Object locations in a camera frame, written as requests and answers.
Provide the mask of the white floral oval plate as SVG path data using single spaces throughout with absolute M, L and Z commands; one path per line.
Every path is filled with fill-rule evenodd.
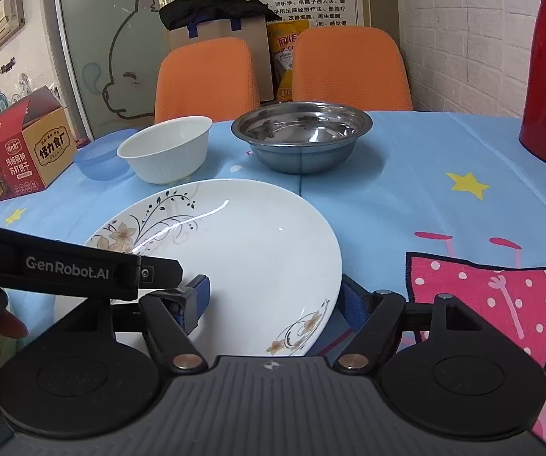
M 218 355 L 303 356 L 330 319 L 342 258 L 328 221 L 282 187 L 247 179 L 182 184 L 126 208 L 88 246 L 178 260 L 211 299 L 191 339 Z

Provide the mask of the blue translucent plastic bowl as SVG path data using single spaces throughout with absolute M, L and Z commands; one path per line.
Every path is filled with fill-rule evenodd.
M 136 129 L 118 130 L 106 134 L 79 148 L 74 165 L 85 177 L 96 181 L 112 181 L 133 174 L 128 162 L 117 154 L 118 147 L 137 133 Z

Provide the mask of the white ribbed bowl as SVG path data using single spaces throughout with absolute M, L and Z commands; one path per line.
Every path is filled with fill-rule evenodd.
M 118 147 L 118 157 L 151 184 L 185 179 L 205 162 L 209 131 L 207 116 L 168 119 L 132 135 Z

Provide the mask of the red cracker box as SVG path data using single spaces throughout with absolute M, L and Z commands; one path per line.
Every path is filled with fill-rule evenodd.
M 0 113 L 0 201 L 45 190 L 77 153 L 59 100 L 41 87 Z

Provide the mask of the blue cartoon pig tablecloth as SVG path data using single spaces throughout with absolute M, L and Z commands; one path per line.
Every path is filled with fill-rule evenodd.
M 339 168 L 298 177 L 264 167 L 222 122 L 197 175 L 300 193 L 332 225 L 350 277 L 401 291 L 409 251 L 546 266 L 546 164 L 518 131 L 504 117 L 378 112 Z

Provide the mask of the stainless steel bowl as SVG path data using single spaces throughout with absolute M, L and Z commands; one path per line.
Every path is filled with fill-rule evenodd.
M 247 112 L 234 120 L 231 130 L 266 167 L 307 175 L 344 163 L 372 126 L 371 116 L 354 107 L 287 102 Z

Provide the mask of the left orange chair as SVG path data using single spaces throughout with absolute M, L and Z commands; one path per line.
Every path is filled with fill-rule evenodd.
M 216 38 L 176 48 L 163 60 L 156 87 L 155 122 L 182 116 L 234 120 L 260 107 L 247 43 Z

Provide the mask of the orange chair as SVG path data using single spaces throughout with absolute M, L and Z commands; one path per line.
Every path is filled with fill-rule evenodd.
M 294 45 L 293 100 L 362 111 L 413 109 L 396 42 L 371 27 L 319 27 L 300 34 Z
M 163 60 L 156 87 L 155 122 L 182 116 L 234 120 L 260 107 L 247 43 L 216 38 L 176 48 Z

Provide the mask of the right orange chair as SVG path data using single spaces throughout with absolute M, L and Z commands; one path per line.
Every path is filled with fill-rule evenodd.
M 396 42 L 371 27 L 319 27 L 300 34 L 294 45 L 293 100 L 362 111 L 413 109 Z

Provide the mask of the glass door with cartoon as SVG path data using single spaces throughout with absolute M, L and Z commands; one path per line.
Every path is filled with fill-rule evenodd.
M 169 52 L 159 0 L 56 0 L 66 64 L 91 137 L 153 124 Z

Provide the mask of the brown cardboard box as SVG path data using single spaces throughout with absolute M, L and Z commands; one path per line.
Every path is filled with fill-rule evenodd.
M 267 24 L 264 17 L 242 20 L 215 20 L 168 32 L 170 49 L 215 38 L 233 37 L 244 40 L 250 48 L 257 87 L 262 103 L 275 98 Z

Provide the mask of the yellow snack bag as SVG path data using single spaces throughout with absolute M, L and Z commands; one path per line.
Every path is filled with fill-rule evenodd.
M 275 98 L 293 100 L 293 52 L 299 35 L 308 30 L 308 20 L 279 21 L 267 24 L 271 60 L 277 79 Z

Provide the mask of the black cloth on box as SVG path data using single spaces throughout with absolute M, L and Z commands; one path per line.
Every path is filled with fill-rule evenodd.
M 260 0 L 174 0 L 164 5 L 160 20 L 168 31 L 218 20 L 241 21 L 263 17 L 267 23 L 281 17 Z

